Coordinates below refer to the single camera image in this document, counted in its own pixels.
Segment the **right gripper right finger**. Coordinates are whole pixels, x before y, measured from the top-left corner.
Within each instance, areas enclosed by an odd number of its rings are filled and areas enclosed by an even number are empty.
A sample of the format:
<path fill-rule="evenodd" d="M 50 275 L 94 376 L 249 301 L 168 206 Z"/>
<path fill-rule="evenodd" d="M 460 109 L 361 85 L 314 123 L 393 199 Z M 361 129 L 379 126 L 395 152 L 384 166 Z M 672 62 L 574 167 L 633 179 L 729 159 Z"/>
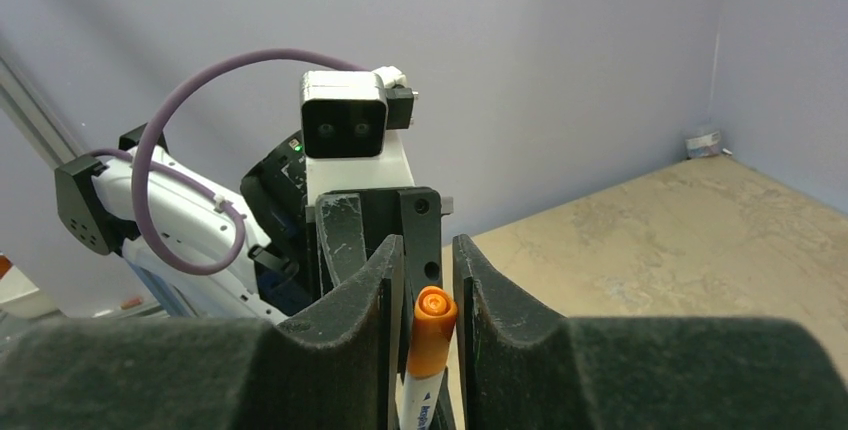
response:
<path fill-rule="evenodd" d="M 470 429 L 843 429 L 847 388 L 800 324 L 566 317 L 452 242 Z"/>

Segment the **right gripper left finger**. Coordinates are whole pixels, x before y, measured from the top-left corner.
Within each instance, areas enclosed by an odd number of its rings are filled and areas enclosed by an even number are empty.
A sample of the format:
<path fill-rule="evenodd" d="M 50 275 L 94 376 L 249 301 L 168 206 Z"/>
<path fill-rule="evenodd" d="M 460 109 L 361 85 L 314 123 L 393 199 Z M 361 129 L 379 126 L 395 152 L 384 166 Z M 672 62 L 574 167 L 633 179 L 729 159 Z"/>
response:
<path fill-rule="evenodd" d="M 391 429 L 403 240 L 296 316 L 47 322 L 1 359 L 5 429 Z"/>

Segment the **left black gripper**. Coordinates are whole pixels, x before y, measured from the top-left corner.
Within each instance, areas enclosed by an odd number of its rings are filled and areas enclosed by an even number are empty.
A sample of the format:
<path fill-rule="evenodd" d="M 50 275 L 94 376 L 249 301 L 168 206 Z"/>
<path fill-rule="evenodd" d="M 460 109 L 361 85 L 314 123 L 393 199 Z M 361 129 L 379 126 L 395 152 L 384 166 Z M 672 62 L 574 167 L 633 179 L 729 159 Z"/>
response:
<path fill-rule="evenodd" d="M 414 302 L 424 287 L 443 282 L 442 217 L 451 212 L 452 200 L 431 187 L 334 191 L 307 211 L 308 275 L 316 299 L 358 273 L 386 238 L 402 239 L 400 373 L 406 368 Z"/>

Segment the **orange pen cap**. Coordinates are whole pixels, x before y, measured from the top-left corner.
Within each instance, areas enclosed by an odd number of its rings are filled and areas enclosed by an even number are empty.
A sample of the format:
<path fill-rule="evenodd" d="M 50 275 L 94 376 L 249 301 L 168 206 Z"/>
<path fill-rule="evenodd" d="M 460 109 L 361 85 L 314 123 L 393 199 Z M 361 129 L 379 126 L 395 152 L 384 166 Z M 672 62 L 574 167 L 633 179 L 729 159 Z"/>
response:
<path fill-rule="evenodd" d="M 424 287 L 413 307 L 406 372 L 414 378 L 440 374 L 447 365 L 458 317 L 453 298 L 438 286 Z"/>

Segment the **white pen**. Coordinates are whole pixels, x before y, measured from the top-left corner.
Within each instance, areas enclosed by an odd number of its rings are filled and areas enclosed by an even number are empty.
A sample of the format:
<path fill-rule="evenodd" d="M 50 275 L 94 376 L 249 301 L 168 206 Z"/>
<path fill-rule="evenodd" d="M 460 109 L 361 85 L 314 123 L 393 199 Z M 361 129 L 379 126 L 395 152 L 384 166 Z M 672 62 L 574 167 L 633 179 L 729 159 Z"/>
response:
<path fill-rule="evenodd" d="M 405 374 L 399 404 L 399 429 L 427 430 L 430 428 L 441 391 L 445 371 L 420 377 Z"/>

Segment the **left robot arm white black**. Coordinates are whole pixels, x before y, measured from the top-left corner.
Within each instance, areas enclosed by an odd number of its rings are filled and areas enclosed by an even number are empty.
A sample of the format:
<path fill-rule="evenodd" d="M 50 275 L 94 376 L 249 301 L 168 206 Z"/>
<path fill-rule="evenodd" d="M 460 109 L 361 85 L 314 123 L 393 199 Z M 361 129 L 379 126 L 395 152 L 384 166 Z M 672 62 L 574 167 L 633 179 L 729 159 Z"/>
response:
<path fill-rule="evenodd" d="M 181 292 L 197 313 L 294 315 L 351 277 L 390 235 L 403 239 L 400 368 L 423 379 L 446 367 L 456 308 L 441 287 L 441 219 L 449 199 L 414 183 L 400 134 L 374 158 L 314 160 L 299 134 L 272 150 L 232 191 L 154 146 L 149 208 L 159 257 L 133 211 L 132 163 L 141 130 L 59 166 L 58 215 L 89 250 L 114 254 Z"/>

